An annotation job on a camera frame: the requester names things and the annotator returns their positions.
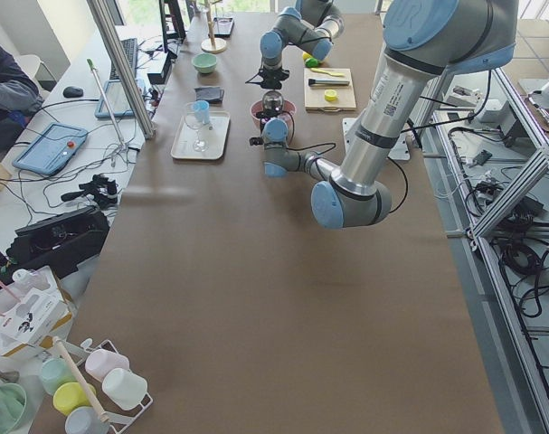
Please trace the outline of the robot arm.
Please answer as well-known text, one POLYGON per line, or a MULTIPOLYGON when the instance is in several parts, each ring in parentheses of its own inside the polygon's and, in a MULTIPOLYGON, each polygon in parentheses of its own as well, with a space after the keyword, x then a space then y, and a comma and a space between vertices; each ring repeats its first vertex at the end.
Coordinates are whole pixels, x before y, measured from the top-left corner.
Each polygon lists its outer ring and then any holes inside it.
POLYGON ((323 61, 344 29, 343 15, 333 1, 297 1, 294 6, 285 7, 273 27, 261 36, 260 67, 245 83, 281 90, 282 82, 289 78, 282 60, 289 45, 323 61))
POLYGON ((392 197, 377 177, 428 83, 443 73, 490 71, 509 63, 516 46, 515 1, 395 1, 383 19, 383 48, 366 108, 350 128, 340 164, 289 146, 286 122, 271 111, 252 145, 264 171, 303 172, 316 180, 311 209, 326 228, 373 225, 392 197))

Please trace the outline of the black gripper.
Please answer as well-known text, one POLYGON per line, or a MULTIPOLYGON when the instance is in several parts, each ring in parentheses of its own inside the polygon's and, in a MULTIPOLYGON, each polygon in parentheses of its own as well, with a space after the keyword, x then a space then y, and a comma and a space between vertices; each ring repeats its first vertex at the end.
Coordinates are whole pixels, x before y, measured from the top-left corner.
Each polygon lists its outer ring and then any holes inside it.
POLYGON ((258 85, 265 90, 281 90, 282 82, 288 78, 289 70, 285 70, 283 68, 272 70, 260 67, 258 72, 253 77, 246 80, 245 83, 258 85), (262 81, 254 81, 256 77, 261 77, 262 81))
POLYGON ((289 128, 285 120, 280 117, 270 118, 263 126, 259 137, 251 137, 251 146, 279 144, 285 146, 288 143, 289 128))

